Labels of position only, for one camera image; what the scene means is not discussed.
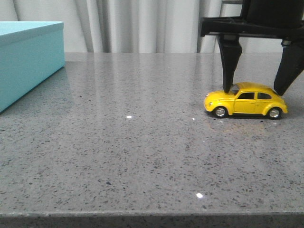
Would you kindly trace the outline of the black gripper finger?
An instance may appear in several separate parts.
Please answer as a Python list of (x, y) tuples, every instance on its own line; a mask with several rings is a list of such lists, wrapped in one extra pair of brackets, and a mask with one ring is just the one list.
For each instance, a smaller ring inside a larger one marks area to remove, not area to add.
[(304, 70), (304, 41), (283, 41), (283, 53), (279, 69), (275, 76), (274, 89), (283, 95), (288, 87)]
[(242, 47), (239, 43), (239, 35), (219, 34), (217, 38), (223, 69), (223, 90), (228, 93), (233, 84)]

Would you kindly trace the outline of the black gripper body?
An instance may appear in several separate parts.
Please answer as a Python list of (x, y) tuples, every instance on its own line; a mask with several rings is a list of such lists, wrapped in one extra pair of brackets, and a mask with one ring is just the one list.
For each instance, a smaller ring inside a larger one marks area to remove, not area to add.
[(300, 39), (304, 37), (302, 0), (245, 0), (237, 17), (202, 18), (200, 35)]

